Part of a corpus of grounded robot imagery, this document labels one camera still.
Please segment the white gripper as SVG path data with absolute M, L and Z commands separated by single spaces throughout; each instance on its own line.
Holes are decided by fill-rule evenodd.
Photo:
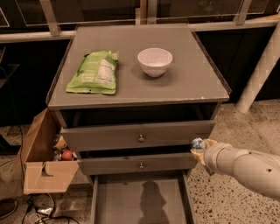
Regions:
M 211 172 L 231 175 L 236 149 L 228 143 L 217 143 L 213 139 L 204 139 L 204 142 L 210 147 L 206 149 L 205 153 L 203 150 L 191 149 L 194 158 Z

